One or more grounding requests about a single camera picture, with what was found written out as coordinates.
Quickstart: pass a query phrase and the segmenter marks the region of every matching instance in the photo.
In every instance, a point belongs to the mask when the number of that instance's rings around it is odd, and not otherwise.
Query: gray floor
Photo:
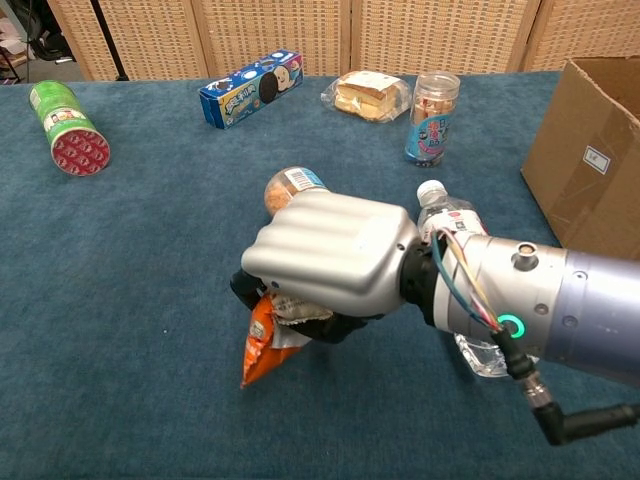
[[[18,75],[22,79],[21,83],[27,83],[27,65],[22,64],[16,68]],[[58,80],[61,82],[82,82],[84,78],[80,72],[78,64],[67,62],[56,65],[54,62],[44,60],[29,61],[29,83],[36,83],[42,80]]]

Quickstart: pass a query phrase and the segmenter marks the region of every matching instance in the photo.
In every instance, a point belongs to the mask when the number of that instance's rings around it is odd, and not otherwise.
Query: snack jar
[[[460,79],[451,73],[435,71],[418,75],[404,149],[406,160],[420,167],[440,163],[459,91]]]
[[[264,190],[264,204],[271,216],[286,207],[294,195],[305,190],[328,191],[322,180],[304,167],[288,167],[276,173]]]

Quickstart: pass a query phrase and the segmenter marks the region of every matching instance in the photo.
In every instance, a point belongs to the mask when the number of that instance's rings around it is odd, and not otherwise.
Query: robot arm
[[[242,274],[263,290],[349,319],[380,318],[413,303],[435,328],[493,341],[552,444],[635,424],[640,407],[565,416],[525,353],[640,386],[640,265],[495,237],[456,238],[500,314],[498,331],[475,322],[445,283],[443,273],[470,303],[451,249],[437,242],[438,265],[398,206],[302,192],[244,252]]]

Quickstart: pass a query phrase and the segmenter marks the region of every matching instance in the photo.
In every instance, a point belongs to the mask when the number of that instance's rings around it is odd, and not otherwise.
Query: water bottle
[[[434,228],[488,235],[473,205],[466,200],[450,197],[439,181],[428,180],[420,185],[418,200],[422,207],[418,218],[418,229],[424,242],[430,243]],[[508,375],[504,357],[496,345],[460,334],[454,334],[454,338],[471,370],[477,375],[481,377]]]

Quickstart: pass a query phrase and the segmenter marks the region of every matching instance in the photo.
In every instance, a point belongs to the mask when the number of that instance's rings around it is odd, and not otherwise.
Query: cardboard box
[[[560,243],[640,260],[640,58],[567,62],[522,174]]]
[[[278,50],[200,89],[204,116],[229,128],[302,83],[302,56]]]

